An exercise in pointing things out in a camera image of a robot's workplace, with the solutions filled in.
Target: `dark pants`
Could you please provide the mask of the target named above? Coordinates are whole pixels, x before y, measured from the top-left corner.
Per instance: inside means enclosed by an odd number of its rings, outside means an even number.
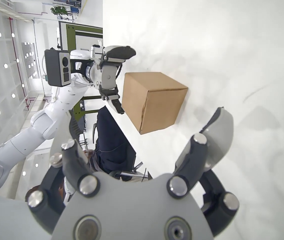
[[[106,106],[98,112],[97,130],[98,139],[95,144],[95,152],[100,168],[107,174],[115,170],[125,171],[128,140]]]

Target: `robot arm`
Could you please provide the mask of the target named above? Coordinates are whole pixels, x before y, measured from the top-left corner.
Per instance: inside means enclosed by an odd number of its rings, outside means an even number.
[[[28,198],[35,220],[52,235],[52,240],[213,240],[235,217],[237,197],[226,191],[208,169],[209,164],[219,162],[210,156],[214,150],[218,148],[221,159],[232,142],[233,118],[222,107],[201,133],[190,138],[173,174],[144,183],[122,182],[104,172],[92,173],[70,131],[71,120],[67,112],[56,135],[63,144],[51,148],[59,155],[59,163],[52,164],[38,191]],[[214,138],[216,131],[220,132],[218,139]],[[67,205],[58,193],[64,176],[75,189]],[[202,208],[190,194],[197,182],[205,190]],[[132,219],[126,211],[131,209],[142,219]]]
[[[118,112],[124,113],[116,85],[116,72],[122,63],[133,57],[131,47],[113,46],[103,49],[95,58],[94,47],[73,50],[46,50],[48,83],[53,86],[49,105],[30,120],[31,126],[0,147],[0,188],[10,170],[33,152],[44,140],[52,139],[66,111],[71,110],[84,96],[89,86],[96,87],[101,98]]]

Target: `white table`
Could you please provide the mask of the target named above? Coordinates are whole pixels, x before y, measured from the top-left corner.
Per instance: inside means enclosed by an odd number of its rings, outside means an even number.
[[[241,207],[219,239],[284,239],[284,0],[103,0],[103,42],[137,51],[120,93],[134,71],[189,87],[164,130],[140,135],[111,111],[151,175],[172,172],[190,136],[224,106],[235,135],[214,171]]]

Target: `screw head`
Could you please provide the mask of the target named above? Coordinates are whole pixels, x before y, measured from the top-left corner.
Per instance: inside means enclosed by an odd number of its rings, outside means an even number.
[[[92,194],[98,187],[98,179],[93,175],[85,176],[79,185],[79,190],[83,195]]]
[[[67,141],[66,143],[63,143],[63,144],[61,145],[61,148],[62,148],[63,150],[67,150],[67,149],[73,147],[74,144],[75,144],[74,139],[70,138],[70,139],[68,139],[68,141]]]
[[[52,155],[50,157],[50,164],[52,166],[56,166],[61,162],[62,162],[62,154],[61,153],[55,153],[54,155]]]
[[[75,226],[75,240],[98,240],[101,237],[101,223],[91,215],[83,217]]]
[[[232,211],[237,210],[240,206],[240,202],[238,198],[231,192],[227,192],[224,195],[223,203],[229,210],[232,210]]]
[[[165,225],[164,236],[166,240],[191,240],[192,231],[183,218],[172,217]]]
[[[30,194],[28,198],[28,205],[31,208],[37,207],[43,201],[43,192],[36,190]]]
[[[201,145],[205,145],[207,143],[207,138],[205,135],[201,134],[201,133],[196,133],[193,136],[193,139],[195,142],[201,144]]]
[[[187,185],[183,178],[173,176],[168,182],[168,189],[170,193],[178,198],[183,197],[187,193]]]

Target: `box on shelf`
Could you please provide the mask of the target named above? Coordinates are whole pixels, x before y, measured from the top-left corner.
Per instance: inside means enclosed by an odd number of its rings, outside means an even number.
[[[122,107],[139,133],[175,123],[188,88],[161,72],[125,74]]]

